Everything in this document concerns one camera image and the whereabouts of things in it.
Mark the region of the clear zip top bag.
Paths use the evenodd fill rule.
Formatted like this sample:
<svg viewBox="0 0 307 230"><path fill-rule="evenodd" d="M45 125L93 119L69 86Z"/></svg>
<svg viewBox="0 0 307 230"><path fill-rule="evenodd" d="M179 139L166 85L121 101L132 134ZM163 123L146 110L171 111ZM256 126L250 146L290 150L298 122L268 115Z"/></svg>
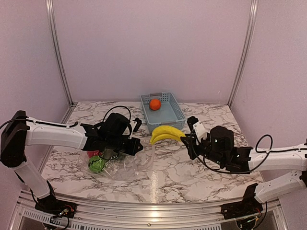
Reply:
<svg viewBox="0 0 307 230"><path fill-rule="evenodd" d="M87 152L83 151L79 155L78 165L87 173L107 177L116 181L124 181L138 175L140 172L149 170L153 165L154 158L155 146L149 145L144 147L135 156L121 153L118 156L113 155L109 160L104 159L106 161L104 169L100 173L94 173L89 170L88 162L90 158Z"/></svg>

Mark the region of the red fake fruit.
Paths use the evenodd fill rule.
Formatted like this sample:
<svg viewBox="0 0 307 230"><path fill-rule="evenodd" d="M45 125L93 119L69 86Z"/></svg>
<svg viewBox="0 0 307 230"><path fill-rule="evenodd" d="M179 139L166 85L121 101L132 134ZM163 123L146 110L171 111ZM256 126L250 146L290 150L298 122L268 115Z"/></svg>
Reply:
<svg viewBox="0 0 307 230"><path fill-rule="evenodd" d="M95 150L95 151L87 151L87 155L89 158L95 157L95 156L99 156L99 151Z"/></svg>

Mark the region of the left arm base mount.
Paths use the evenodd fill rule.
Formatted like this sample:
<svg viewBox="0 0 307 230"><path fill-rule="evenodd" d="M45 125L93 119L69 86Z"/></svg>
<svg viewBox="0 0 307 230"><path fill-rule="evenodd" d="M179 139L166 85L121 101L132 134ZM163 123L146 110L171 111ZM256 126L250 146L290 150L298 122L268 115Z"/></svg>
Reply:
<svg viewBox="0 0 307 230"><path fill-rule="evenodd" d="M33 192L31 193L32 198L35 201L35 209L53 214L57 218L62 216L73 218L77 207L76 203L57 199L49 181L47 181L47 184L50 190L50 193L47 197L42 199L35 199Z"/></svg>

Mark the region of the green fake vegetable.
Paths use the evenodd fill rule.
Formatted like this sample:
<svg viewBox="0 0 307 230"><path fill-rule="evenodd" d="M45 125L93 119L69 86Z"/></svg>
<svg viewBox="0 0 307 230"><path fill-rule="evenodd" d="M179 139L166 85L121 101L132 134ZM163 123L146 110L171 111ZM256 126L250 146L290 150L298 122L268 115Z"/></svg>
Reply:
<svg viewBox="0 0 307 230"><path fill-rule="evenodd" d="M88 167L93 173L100 173L105 166L106 161L99 156L93 156L89 159Z"/></svg>

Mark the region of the yellow fake bananas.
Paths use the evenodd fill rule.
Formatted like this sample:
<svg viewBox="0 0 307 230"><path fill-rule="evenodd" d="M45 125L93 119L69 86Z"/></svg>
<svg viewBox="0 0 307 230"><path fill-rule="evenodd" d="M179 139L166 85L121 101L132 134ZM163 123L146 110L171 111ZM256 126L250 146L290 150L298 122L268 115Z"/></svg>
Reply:
<svg viewBox="0 0 307 230"><path fill-rule="evenodd" d="M164 139L181 141L181 137L185 136L186 135L182 131L173 126L159 126L152 131L150 144L153 145L156 142Z"/></svg>

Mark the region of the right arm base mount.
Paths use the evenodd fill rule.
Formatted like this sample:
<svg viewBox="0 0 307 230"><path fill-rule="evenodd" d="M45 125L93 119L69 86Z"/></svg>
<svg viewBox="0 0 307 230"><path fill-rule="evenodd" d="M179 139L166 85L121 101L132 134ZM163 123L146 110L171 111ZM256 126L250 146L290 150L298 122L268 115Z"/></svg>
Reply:
<svg viewBox="0 0 307 230"><path fill-rule="evenodd" d="M255 199L255 190L258 183L249 185L241 201L221 205L221 214L224 219L244 217L263 211L262 203Z"/></svg>

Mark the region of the orange fake fruit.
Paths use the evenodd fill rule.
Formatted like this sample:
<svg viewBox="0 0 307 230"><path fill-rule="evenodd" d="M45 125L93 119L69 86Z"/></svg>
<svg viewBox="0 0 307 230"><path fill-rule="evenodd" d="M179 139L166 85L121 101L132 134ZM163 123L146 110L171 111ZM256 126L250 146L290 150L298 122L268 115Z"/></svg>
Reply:
<svg viewBox="0 0 307 230"><path fill-rule="evenodd" d="M151 99L149 102L149 108L153 111L157 111L161 108L161 101L159 99Z"/></svg>

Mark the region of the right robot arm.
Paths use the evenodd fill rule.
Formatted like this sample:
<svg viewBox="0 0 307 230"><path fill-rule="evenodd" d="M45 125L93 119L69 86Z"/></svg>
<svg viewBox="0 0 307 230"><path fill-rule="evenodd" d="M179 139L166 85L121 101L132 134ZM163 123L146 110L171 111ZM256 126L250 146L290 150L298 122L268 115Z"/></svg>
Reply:
<svg viewBox="0 0 307 230"><path fill-rule="evenodd" d="M253 184L246 188L244 199L238 203L238 211L247 215L256 207L276 197L306 189L307 145L267 149L235 147L233 131L216 126L206 138L192 130L180 138L190 158L198 159L207 169L222 174L250 174L258 171L289 170L273 180Z"/></svg>

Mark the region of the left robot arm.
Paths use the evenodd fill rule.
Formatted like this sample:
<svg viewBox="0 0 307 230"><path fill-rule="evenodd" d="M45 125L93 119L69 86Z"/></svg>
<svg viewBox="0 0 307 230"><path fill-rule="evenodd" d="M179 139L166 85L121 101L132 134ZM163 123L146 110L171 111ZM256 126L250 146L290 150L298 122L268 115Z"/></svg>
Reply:
<svg viewBox="0 0 307 230"><path fill-rule="evenodd" d="M134 156L143 149L140 139L134 138L142 122L129 120L119 113L111 113L106 121L95 125L75 122L73 125L49 123L28 117L17 111L14 117L1 125L0 161L12 168L50 213L60 210L60 202L53 189L27 159L25 147L48 145L70 147L82 151L111 150Z"/></svg>

